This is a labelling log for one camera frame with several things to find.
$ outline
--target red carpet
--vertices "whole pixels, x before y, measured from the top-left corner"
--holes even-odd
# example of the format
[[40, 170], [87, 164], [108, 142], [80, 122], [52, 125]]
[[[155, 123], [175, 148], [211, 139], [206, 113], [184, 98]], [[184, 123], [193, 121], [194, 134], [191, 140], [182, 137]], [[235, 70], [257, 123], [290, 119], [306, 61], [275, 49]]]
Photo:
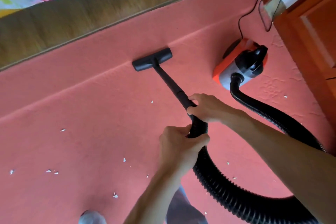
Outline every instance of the red carpet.
[[[163, 128], [190, 121], [155, 71], [135, 72], [131, 61], [169, 46], [173, 58], [162, 67], [187, 94], [242, 108], [211, 75], [254, 2], [183, 0], [1, 72], [2, 222], [73, 224], [96, 209], [109, 224], [122, 223], [157, 168]], [[242, 91], [299, 120], [328, 149], [332, 129], [276, 30], [266, 33], [257, 12], [242, 19], [242, 30], [269, 47], [264, 73]], [[290, 195], [235, 133], [210, 124], [209, 135], [211, 157], [235, 183], [265, 196]], [[243, 223], [192, 172], [182, 184], [209, 223]]]

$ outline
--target black corrugated hose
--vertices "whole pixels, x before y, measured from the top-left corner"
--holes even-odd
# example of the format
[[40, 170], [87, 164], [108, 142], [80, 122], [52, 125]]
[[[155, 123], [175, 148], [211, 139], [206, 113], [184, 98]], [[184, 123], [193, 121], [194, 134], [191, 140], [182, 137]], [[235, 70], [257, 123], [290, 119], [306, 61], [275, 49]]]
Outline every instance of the black corrugated hose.
[[[242, 93], [239, 90], [241, 82], [239, 77], [231, 79], [230, 92], [234, 99], [294, 139], [324, 151], [317, 139], [295, 119]], [[206, 146], [199, 152], [193, 170], [214, 199], [247, 223], [318, 224], [316, 218], [294, 196], [286, 198], [263, 197], [232, 183], [212, 162]]]

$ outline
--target brown floor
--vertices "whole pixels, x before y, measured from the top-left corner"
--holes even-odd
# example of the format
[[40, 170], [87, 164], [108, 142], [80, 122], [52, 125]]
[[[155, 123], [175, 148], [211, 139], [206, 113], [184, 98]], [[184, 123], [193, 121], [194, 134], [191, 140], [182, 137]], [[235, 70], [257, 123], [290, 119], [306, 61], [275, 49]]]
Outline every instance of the brown floor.
[[55, 0], [20, 10], [0, 18], [0, 70], [174, 1]]

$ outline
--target person's left hand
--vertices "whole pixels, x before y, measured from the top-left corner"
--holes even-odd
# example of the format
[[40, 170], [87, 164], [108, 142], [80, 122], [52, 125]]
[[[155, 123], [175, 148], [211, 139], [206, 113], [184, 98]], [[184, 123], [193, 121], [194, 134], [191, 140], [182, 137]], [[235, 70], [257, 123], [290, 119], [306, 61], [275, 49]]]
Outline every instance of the person's left hand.
[[182, 177], [196, 163], [198, 152], [208, 144], [210, 137], [202, 134], [187, 138], [191, 125], [166, 127], [160, 136], [160, 167], [170, 169]]

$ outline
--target gray pants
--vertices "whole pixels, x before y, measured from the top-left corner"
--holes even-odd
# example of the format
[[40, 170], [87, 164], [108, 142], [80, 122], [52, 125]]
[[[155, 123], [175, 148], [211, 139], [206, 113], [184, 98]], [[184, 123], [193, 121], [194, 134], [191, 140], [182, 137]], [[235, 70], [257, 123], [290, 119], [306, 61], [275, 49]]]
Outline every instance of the gray pants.
[[[205, 216], [193, 207], [182, 186], [175, 192], [166, 215], [167, 224], [208, 224]], [[106, 224], [105, 218], [95, 211], [85, 211], [78, 224]]]

